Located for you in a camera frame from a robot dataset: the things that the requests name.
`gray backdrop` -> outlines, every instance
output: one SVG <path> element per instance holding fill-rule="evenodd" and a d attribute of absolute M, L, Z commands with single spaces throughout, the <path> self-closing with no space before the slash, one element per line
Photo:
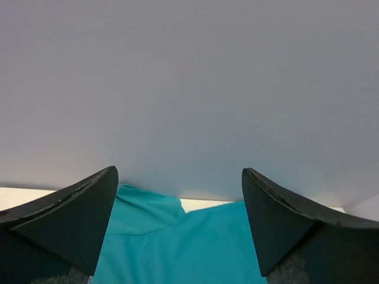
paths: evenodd
<path fill-rule="evenodd" d="M 2 0 L 0 185 L 328 205 L 379 182 L 377 0 Z"/>

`white wall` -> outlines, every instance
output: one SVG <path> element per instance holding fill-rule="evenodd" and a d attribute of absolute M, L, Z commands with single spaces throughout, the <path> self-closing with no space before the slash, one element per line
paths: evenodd
<path fill-rule="evenodd" d="M 379 221 L 379 195 L 358 204 L 348 205 L 344 210 L 354 216 Z"/>
<path fill-rule="evenodd" d="M 241 198 L 250 166 L 328 205 L 378 192 L 376 0 L 3 0 L 0 185 Z"/>

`cloth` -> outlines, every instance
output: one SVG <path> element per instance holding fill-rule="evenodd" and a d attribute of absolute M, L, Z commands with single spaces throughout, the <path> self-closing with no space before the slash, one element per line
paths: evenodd
<path fill-rule="evenodd" d="M 185 213 L 180 199 L 120 185 L 93 284 L 266 284 L 245 204 Z"/>

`turquoise shirt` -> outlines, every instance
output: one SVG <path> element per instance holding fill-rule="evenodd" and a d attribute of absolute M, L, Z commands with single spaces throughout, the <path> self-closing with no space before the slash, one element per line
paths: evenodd
<path fill-rule="evenodd" d="M 185 213 L 180 200 L 120 185 L 93 284 L 266 284 L 245 204 Z"/>

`teal fabric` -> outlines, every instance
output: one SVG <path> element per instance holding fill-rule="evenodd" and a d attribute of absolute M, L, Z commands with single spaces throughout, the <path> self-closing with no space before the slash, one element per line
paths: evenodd
<path fill-rule="evenodd" d="M 266 284 L 243 202 L 185 213 L 180 200 L 120 185 L 93 284 Z"/>

